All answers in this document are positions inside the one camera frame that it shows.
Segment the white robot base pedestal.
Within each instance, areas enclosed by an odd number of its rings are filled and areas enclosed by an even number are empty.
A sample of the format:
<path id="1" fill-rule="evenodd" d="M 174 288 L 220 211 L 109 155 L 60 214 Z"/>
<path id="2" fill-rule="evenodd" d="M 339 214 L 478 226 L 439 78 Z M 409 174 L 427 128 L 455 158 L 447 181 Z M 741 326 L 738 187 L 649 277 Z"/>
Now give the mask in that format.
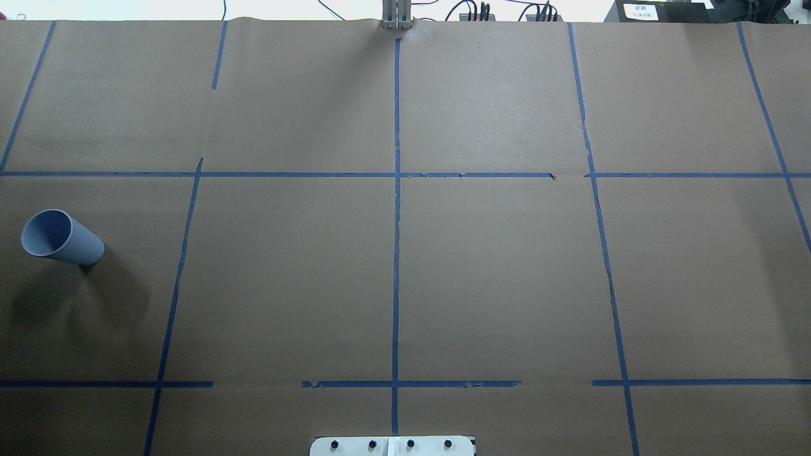
<path id="1" fill-rule="evenodd" d="M 331 436 L 316 438 L 310 455 L 476 455 L 472 436 Z"/>

